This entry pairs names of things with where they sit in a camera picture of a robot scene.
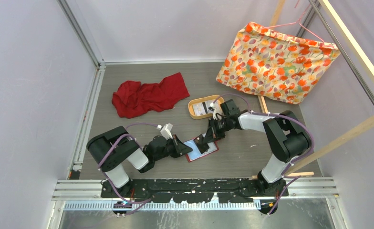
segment wooden beam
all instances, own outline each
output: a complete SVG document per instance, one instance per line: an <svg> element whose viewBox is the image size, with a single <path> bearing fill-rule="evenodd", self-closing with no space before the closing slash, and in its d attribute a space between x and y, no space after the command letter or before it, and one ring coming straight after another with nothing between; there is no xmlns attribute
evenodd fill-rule
<svg viewBox="0 0 374 229"><path fill-rule="evenodd" d="M374 65L371 63L370 59L361 49L360 45L350 33L342 19L340 19L330 2L328 0L319 0L319 2L374 83Z"/></svg>
<svg viewBox="0 0 374 229"><path fill-rule="evenodd" d="M302 173L291 173L291 174L287 175L287 177L297 177L297 176L310 177L310 176L313 176L313 175L315 175L314 172L302 172ZM251 176L251 178L256 180L257 175Z"/></svg>
<svg viewBox="0 0 374 229"><path fill-rule="evenodd" d="M353 129L347 131L342 136L338 137L337 139L331 141L328 145L322 147L320 150L314 152L313 154L307 156L306 158L302 159L298 163L296 163L293 167L291 167L286 174L293 173L298 169L304 167L305 165L311 163L312 161L322 157L323 155L331 152L332 150L338 148L339 146L343 145L344 143L354 139L358 135L364 133L365 131L374 127L374 115L369 117L367 120L363 121L362 123L358 124Z"/></svg>
<svg viewBox="0 0 374 229"><path fill-rule="evenodd" d="M277 6L274 10L274 14L271 17L271 21L270 21L269 26L273 26L277 23L278 18L281 15L282 8L284 7L284 4L285 4L285 0L278 0ZM263 113L269 112L269 110L267 109L266 100L264 100L264 97L262 95L258 95L258 98L259 98L259 102L260 102L261 111Z"/></svg>

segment floral fabric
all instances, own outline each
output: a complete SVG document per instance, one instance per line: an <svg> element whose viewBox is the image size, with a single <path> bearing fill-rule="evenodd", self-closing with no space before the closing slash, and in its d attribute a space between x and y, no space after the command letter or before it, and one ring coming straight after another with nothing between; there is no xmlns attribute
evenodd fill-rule
<svg viewBox="0 0 374 229"><path fill-rule="evenodd" d="M250 22L217 76L239 91L298 104L340 55L333 43L289 36Z"/></svg>

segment pink hanger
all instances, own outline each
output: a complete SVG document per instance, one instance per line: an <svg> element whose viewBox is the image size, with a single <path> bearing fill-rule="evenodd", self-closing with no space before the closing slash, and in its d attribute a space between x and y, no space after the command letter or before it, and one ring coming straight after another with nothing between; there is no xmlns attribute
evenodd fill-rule
<svg viewBox="0 0 374 229"><path fill-rule="evenodd" d="M305 9L305 11L302 13L302 15L300 16L300 18L298 18L298 20L296 20L295 22L291 22L291 23L287 23L287 24L281 24L281 25L273 25L273 26L269 26L269 27L264 27L265 29L269 29L269 28L274 28L274 27L280 27L280 26L285 26L285 25L294 25L294 24L299 24L300 26L302 26L302 28L306 29L306 31L308 31L309 33L311 33L313 36L317 37L319 40L321 40L322 42L325 42L322 38L318 37L315 33L313 33L312 31L310 31L309 29L307 29L305 26L302 25L301 23L301 20L303 18L303 16L305 15L305 13L308 11L309 7L311 5L309 4L309 6Z"/></svg>

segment red towel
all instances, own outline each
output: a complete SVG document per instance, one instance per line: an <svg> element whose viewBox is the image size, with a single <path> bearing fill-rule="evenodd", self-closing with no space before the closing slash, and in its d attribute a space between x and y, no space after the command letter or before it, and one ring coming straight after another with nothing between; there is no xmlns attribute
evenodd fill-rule
<svg viewBox="0 0 374 229"><path fill-rule="evenodd" d="M112 103L118 115L134 118L148 111L158 112L172 109L180 100L189 97L181 73L168 76L160 83L125 81L113 93Z"/></svg>

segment wooden frame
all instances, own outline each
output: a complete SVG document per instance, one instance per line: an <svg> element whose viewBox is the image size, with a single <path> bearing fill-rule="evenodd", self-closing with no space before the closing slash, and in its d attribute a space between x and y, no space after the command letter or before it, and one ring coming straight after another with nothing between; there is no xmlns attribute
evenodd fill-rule
<svg viewBox="0 0 374 229"><path fill-rule="evenodd" d="M331 18L333 24L336 26L340 34L343 36L344 41L349 45L355 56L357 57L358 61L361 63L363 68L368 73L369 77L374 83L374 65L371 63L367 55L361 49L360 45L357 43L353 35L350 33L346 25L343 23L342 19L334 10L333 6L330 4L328 0L318 0L327 15ZM275 25L280 16L282 11L282 7L284 6L285 0L279 0L277 7L274 11L272 16L270 26ZM263 96L259 96L260 106L262 112L268 112L267 106L265 104L265 100ZM289 175L298 169L304 167L305 165L311 163L312 161L322 157L323 155L333 151L334 149L338 148L339 146L345 144L346 142L354 139L358 135L364 133L365 131L374 127L374 115L368 118L367 120L361 122L357 126L353 127L345 134L341 135L337 139L331 141L328 145L322 147L318 151L314 152L310 156L304 158L303 160L296 163L293 167L291 167L287 172L286 175Z"/></svg>

